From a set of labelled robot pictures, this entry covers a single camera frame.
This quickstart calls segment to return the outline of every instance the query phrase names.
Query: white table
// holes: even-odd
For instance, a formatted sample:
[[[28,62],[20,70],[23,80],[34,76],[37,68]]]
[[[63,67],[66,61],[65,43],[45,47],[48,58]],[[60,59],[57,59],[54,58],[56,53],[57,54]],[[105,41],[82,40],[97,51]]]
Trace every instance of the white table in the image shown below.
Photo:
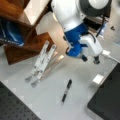
[[[48,13],[37,27],[38,33],[48,31],[58,52],[64,54],[67,48],[63,40],[63,32],[51,13]],[[120,59],[120,47],[110,42],[100,40],[104,49],[110,50],[112,56]],[[0,80],[17,97],[19,97],[42,120],[100,120],[91,114],[87,104],[99,86],[92,80],[97,74],[107,76],[115,67],[116,62],[100,57],[101,63],[94,65],[93,59],[88,62],[65,56],[64,60],[44,79],[36,88],[25,82],[37,57],[9,66],[3,48],[0,48]],[[60,101],[67,82],[72,79],[73,84],[63,106]]]

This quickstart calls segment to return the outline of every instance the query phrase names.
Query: white robot body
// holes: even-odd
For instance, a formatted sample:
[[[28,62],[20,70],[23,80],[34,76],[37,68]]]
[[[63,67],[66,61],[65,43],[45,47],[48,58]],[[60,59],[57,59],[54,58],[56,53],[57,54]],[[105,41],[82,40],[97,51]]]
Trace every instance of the white robot body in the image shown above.
[[[82,54],[85,56],[97,57],[103,51],[99,41],[97,39],[94,41],[91,35],[81,37],[80,44],[88,46],[84,47],[82,51]]]
[[[99,41],[96,37],[89,35],[80,14],[83,9],[83,13],[87,13],[87,4],[92,6],[93,10],[98,10],[103,9],[108,2],[109,0],[52,0],[52,10],[63,28],[69,45],[66,52],[68,56],[77,58],[84,55],[85,57],[93,56],[96,58],[102,53]]]
[[[76,0],[53,0],[51,7],[64,32],[83,23],[76,7]]]

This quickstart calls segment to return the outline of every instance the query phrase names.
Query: humanoid robot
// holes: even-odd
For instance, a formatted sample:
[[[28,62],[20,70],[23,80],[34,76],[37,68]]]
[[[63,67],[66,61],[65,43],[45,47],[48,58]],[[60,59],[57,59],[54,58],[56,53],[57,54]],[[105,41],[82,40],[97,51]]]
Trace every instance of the humanoid robot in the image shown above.
[[[111,0],[52,0],[51,8],[63,28],[64,39],[68,43],[66,54],[87,61],[94,57],[99,64],[99,55],[103,49],[97,38],[91,34],[83,22],[81,13],[97,17],[104,15],[110,8]]]

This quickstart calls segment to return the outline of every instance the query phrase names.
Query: table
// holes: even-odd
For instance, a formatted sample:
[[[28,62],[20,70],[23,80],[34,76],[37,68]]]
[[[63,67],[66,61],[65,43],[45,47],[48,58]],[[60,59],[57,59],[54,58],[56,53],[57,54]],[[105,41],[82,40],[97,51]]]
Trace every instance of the table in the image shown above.
[[[64,55],[67,48],[63,40],[60,25],[52,18],[52,13],[43,17],[37,26],[37,33],[49,32],[51,38],[58,46],[59,54]],[[120,46],[99,38],[104,49],[110,50],[111,55],[120,59]],[[92,80],[97,74],[108,76],[115,67],[116,62],[100,56],[101,63],[94,65],[93,58],[88,62],[72,59],[65,56],[64,60],[44,79],[36,88],[25,82],[37,57],[8,66],[3,51],[0,48],[0,80],[18,98],[42,120],[101,120],[87,109],[87,104],[98,89]],[[65,104],[61,106],[63,96],[69,79],[73,80]]]

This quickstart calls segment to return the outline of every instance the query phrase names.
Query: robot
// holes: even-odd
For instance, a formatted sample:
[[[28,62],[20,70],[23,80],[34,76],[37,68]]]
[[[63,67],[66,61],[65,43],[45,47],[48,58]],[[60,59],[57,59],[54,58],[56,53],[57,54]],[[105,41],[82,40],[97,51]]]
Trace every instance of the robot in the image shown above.
[[[111,0],[52,0],[51,8],[63,28],[68,43],[66,54],[87,61],[88,56],[99,64],[103,49],[98,39],[89,32],[82,15],[97,17],[110,8]]]

